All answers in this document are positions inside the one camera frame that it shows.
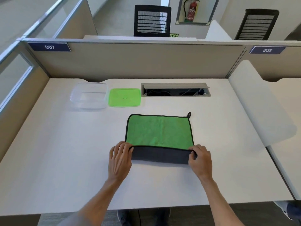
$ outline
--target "mesh chair back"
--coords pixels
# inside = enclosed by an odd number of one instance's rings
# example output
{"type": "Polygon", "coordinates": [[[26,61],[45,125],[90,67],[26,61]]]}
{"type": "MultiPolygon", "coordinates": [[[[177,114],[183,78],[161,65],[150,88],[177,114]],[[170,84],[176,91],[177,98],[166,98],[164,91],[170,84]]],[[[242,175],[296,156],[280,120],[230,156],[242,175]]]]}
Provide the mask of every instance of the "mesh chair back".
{"type": "Polygon", "coordinates": [[[268,40],[278,15],[278,10],[246,9],[246,14],[235,39],[268,40]]]}
{"type": "Polygon", "coordinates": [[[169,37],[171,7],[135,5],[134,36],[169,37]]]}

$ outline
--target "beige partition panel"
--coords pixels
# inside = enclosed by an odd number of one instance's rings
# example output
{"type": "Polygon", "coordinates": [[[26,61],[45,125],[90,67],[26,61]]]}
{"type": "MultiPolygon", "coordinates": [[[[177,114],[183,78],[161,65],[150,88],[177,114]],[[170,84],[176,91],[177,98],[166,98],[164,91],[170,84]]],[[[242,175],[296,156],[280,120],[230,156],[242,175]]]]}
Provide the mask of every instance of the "beige partition panel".
{"type": "Polygon", "coordinates": [[[38,100],[49,77],[37,67],[24,80],[0,113],[0,161],[38,100]]]}
{"type": "Polygon", "coordinates": [[[254,43],[252,45],[249,42],[237,65],[242,60],[249,60],[261,77],[266,80],[301,78],[301,42],[299,41],[254,43]],[[280,54],[250,54],[254,45],[284,46],[286,48],[280,54]]]}
{"type": "Polygon", "coordinates": [[[68,45],[71,52],[32,52],[54,78],[103,81],[111,78],[225,78],[245,48],[214,42],[68,42],[68,45]]]}
{"type": "Polygon", "coordinates": [[[97,35],[97,31],[87,0],[80,0],[55,37],[82,39],[85,35],[97,35]]]}

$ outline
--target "fire extinguisher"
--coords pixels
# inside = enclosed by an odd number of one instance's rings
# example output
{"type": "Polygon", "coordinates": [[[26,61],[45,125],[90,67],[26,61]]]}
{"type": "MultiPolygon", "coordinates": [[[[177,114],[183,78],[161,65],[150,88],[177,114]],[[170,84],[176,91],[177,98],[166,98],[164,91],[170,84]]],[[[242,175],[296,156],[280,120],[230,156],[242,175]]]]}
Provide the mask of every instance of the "fire extinguisher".
{"type": "Polygon", "coordinates": [[[191,21],[192,22],[194,20],[195,11],[196,11],[197,6],[198,6],[197,2],[200,2],[200,1],[199,0],[186,0],[186,1],[184,1],[183,9],[184,9],[184,13],[185,13],[185,19],[187,21],[191,21]],[[188,11],[188,14],[186,15],[185,4],[186,4],[187,1],[193,1],[193,2],[190,3],[189,11],[188,11]]]}

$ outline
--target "shoe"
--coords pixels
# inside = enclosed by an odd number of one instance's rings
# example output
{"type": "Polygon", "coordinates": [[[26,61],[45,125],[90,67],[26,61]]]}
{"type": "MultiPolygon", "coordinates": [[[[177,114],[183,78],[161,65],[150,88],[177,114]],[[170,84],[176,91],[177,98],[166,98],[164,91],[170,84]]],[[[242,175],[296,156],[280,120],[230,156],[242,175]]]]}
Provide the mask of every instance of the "shoe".
{"type": "Polygon", "coordinates": [[[170,208],[158,208],[155,214],[155,226],[168,226],[170,208]]]}
{"type": "Polygon", "coordinates": [[[127,209],[117,210],[117,217],[122,226],[132,226],[130,211],[127,209]]]}
{"type": "Polygon", "coordinates": [[[288,204],[289,202],[288,201],[274,201],[274,203],[283,211],[283,213],[290,219],[290,220],[293,220],[291,219],[289,216],[288,216],[288,204]]]}

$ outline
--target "forearm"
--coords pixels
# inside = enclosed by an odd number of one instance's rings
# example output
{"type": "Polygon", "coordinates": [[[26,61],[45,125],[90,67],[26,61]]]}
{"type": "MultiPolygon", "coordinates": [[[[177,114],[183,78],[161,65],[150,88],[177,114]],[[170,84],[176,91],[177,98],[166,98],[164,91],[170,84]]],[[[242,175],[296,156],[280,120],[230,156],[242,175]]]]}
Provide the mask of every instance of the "forearm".
{"type": "Polygon", "coordinates": [[[216,226],[243,226],[213,179],[201,181],[205,189],[216,226]]]}
{"type": "Polygon", "coordinates": [[[93,226],[101,225],[107,208],[120,184],[117,181],[107,180],[101,190],[79,210],[78,215],[89,220],[93,226]]]}

